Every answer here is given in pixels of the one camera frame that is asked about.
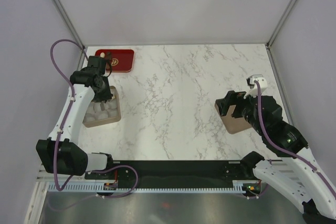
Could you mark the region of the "metal tongs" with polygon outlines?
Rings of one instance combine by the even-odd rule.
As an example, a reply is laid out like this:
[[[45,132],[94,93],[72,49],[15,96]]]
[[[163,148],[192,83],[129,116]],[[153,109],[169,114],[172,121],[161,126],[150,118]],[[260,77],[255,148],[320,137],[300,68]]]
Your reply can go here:
[[[101,109],[101,111],[104,111],[104,110],[105,110],[104,102],[101,102],[101,103],[100,103],[100,109]]]

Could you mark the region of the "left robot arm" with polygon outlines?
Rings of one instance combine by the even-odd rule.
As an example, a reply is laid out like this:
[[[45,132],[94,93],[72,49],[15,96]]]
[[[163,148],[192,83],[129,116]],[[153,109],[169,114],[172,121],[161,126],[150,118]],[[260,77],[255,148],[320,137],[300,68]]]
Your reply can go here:
[[[112,99],[106,64],[104,58],[90,56],[87,66],[70,76],[69,93],[56,126],[47,139],[38,140],[36,145],[46,172],[81,176],[96,170],[103,179],[114,175],[115,167],[108,162],[107,154],[88,154],[78,146],[79,131],[89,105]]]

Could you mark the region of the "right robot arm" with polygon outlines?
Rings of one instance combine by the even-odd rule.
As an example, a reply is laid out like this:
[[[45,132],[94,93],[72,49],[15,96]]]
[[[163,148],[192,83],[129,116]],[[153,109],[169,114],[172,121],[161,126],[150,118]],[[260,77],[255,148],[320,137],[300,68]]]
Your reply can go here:
[[[272,96],[228,91],[215,101],[215,108],[228,132],[233,133],[234,126],[239,131],[254,129],[300,182],[276,172],[271,162],[255,151],[241,160],[244,178],[256,177],[274,188],[297,207],[305,223],[335,223],[335,186],[325,177],[303,135],[283,120],[282,108]]]

